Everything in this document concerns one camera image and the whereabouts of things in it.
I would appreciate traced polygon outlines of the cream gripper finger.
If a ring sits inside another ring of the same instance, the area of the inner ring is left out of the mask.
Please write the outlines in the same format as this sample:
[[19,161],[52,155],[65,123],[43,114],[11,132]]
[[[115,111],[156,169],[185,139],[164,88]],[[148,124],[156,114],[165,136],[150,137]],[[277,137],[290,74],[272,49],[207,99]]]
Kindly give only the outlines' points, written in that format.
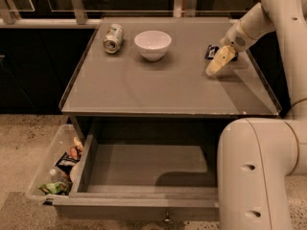
[[209,59],[209,63],[205,70],[208,77],[216,75],[223,67],[225,67],[235,57],[235,49],[231,45],[223,46],[219,49],[213,59]]

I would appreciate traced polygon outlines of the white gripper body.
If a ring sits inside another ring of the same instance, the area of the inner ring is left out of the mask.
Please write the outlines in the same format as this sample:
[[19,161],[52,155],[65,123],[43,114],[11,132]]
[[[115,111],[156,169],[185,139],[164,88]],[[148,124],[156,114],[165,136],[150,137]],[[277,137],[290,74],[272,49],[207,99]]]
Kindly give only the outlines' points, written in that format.
[[232,46],[236,52],[243,52],[256,41],[258,29],[246,20],[236,21],[221,39],[224,46]]

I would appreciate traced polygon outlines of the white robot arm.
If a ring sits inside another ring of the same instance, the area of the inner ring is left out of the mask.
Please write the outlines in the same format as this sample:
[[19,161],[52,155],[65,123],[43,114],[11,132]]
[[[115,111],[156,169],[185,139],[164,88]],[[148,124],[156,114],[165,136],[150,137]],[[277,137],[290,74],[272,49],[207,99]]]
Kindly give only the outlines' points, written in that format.
[[291,109],[283,119],[244,118],[223,130],[217,173],[221,230],[293,230],[285,178],[307,173],[306,0],[260,0],[222,38],[212,77],[274,32]]

